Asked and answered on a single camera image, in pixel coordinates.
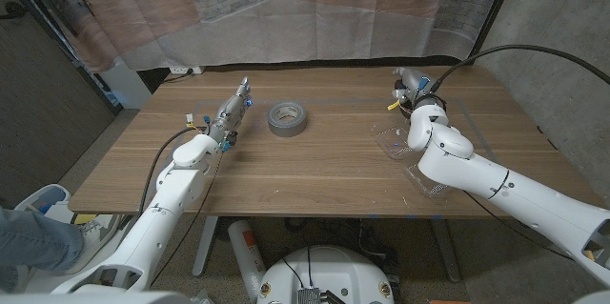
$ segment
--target power outlet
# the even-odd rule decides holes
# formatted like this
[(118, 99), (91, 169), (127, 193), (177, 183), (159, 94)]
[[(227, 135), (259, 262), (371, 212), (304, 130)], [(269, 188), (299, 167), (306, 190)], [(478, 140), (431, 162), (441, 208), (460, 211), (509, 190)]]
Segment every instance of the power outlet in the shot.
[(190, 67), (170, 67), (170, 72), (173, 74), (186, 74)]

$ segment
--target blue connector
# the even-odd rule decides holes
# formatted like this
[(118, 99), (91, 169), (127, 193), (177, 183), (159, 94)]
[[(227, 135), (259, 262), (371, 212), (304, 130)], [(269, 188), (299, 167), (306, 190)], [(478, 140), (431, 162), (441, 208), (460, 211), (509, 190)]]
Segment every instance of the blue connector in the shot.
[(417, 87), (417, 89), (419, 91), (423, 90), (423, 88), (426, 87), (426, 85), (428, 85), (428, 83), (430, 82), (430, 79), (428, 79), (427, 77), (422, 77), (421, 81), (419, 81), (419, 86)]

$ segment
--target duct tape roll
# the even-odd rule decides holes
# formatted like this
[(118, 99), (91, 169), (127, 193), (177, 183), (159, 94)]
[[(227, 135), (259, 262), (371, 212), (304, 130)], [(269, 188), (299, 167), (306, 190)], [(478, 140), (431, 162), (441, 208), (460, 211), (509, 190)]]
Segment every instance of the duct tape roll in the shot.
[(292, 137), (302, 133), (307, 127), (307, 112), (295, 102), (284, 102), (274, 105), (267, 112), (269, 130), (280, 137)]

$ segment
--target table leg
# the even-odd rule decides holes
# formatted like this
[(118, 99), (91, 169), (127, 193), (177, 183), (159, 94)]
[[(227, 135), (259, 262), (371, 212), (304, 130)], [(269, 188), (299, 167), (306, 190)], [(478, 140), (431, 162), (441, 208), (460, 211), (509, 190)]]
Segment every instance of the table leg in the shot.
[(451, 236), (449, 235), (449, 229), (447, 229), (447, 221), (444, 219), (433, 219), (430, 221), (432, 225), (432, 231), (437, 240), (438, 249), (442, 256), (442, 260), (445, 263), (445, 269), (447, 270), (447, 278), (451, 282), (458, 283), (461, 281), (461, 275), (459, 274), (458, 258), (454, 251), (454, 245), (451, 242)]
[(193, 275), (201, 276), (206, 269), (206, 262), (210, 251), (212, 250), (212, 242), (214, 242), (214, 233), (218, 224), (218, 216), (207, 216), (206, 222), (203, 225), (201, 238), (199, 239), (199, 249), (197, 256), (194, 258)]

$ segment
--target concrete floor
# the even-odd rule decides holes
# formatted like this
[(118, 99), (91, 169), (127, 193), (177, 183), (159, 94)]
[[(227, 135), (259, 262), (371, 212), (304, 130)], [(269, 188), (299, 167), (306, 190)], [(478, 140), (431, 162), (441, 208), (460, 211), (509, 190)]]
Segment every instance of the concrete floor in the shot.
[[(124, 110), (87, 152), (60, 180), (69, 191), (75, 191), (97, 162), (125, 130), (137, 111)], [(231, 243), (222, 231), (213, 245), (210, 261), (200, 278), (191, 275), (204, 216), (184, 215), (161, 259), (164, 265), (178, 242), (193, 227), (167, 267), (152, 284), (153, 290), (177, 291), (188, 296), (205, 288), (217, 304), (247, 302)], [(248, 218), (267, 268), (282, 255), (307, 245), (336, 244), (357, 251), (356, 237), (322, 229), (314, 221), (300, 233), (290, 233), (279, 217)], [(333, 219), (331, 224), (346, 220)], [(508, 220), (538, 242), (549, 245), (543, 237)], [(464, 281), (449, 282), (444, 273), (437, 243), (429, 222), (424, 219), (366, 219), (376, 238), (397, 251), (403, 303), (430, 303), (431, 300), (471, 300), (473, 303), (572, 303), (575, 299), (603, 289), (601, 284), (572, 261), (553, 255), (516, 236), (494, 220), (455, 220), (449, 228), (456, 247)]]

